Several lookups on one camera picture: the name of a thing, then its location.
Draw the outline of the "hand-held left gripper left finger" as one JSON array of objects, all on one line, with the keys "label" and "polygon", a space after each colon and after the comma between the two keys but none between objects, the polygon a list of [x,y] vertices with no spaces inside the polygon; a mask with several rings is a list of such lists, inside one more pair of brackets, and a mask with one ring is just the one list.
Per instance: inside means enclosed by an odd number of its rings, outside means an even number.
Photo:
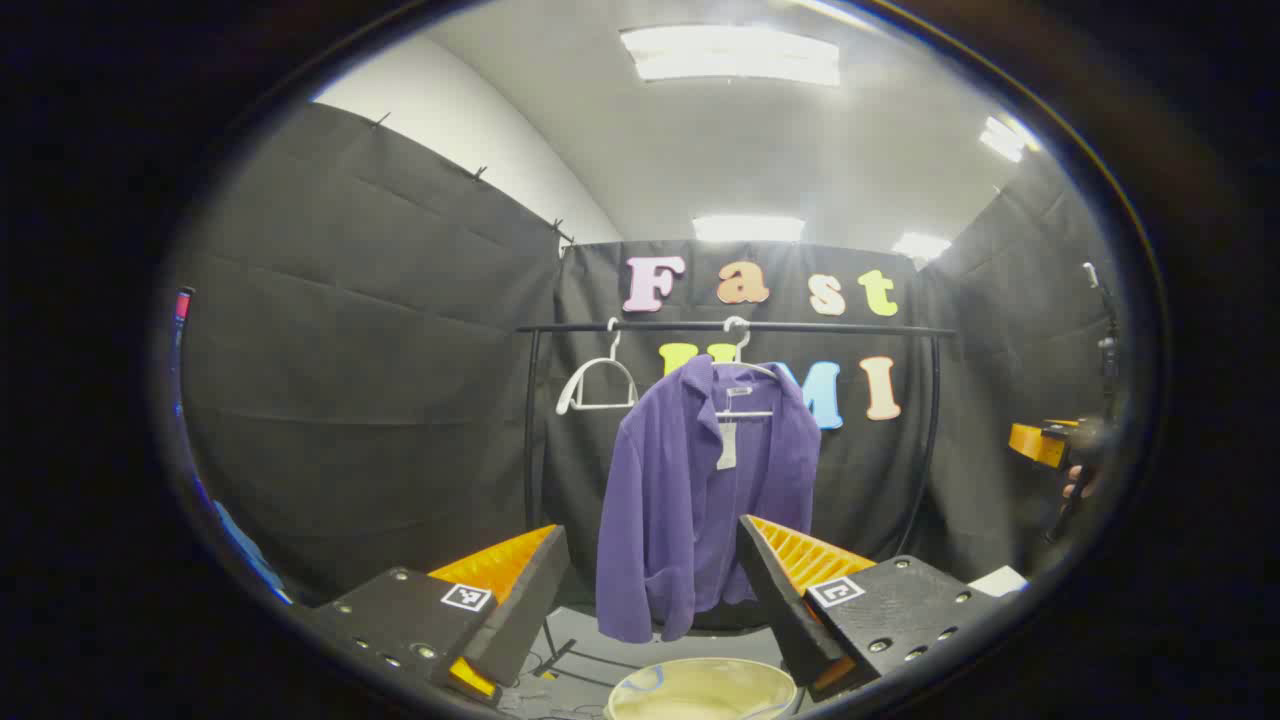
[{"label": "hand-held left gripper left finger", "polygon": [[516,688],[570,568],[550,524],[443,566],[385,568],[298,626],[343,667],[410,706],[494,708]]}]

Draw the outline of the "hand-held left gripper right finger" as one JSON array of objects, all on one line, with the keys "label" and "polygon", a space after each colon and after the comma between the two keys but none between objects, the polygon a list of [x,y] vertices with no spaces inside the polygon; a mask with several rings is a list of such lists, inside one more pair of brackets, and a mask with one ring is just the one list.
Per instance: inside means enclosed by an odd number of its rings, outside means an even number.
[{"label": "hand-held left gripper right finger", "polygon": [[753,515],[739,519],[736,552],[787,671],[815,701],[966,638],[1001,606],[910,555],[874,562]]}]

